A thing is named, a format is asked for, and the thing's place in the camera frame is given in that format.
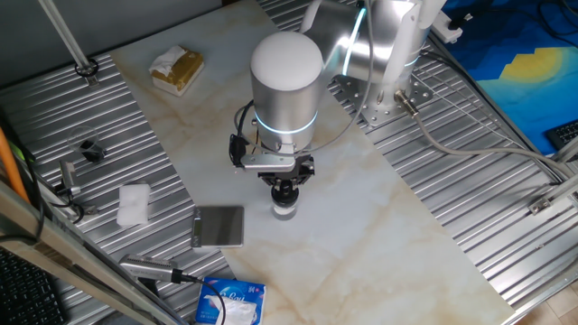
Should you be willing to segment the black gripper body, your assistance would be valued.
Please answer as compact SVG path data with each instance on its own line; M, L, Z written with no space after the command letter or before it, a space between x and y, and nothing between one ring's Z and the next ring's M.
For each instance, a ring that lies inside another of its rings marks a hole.
M287 180L299 176L301 185L305 184L315 174L314 159L311 155L297 157L295 166L290 172L259 172L257 176L267 185L271 186L273 178Z

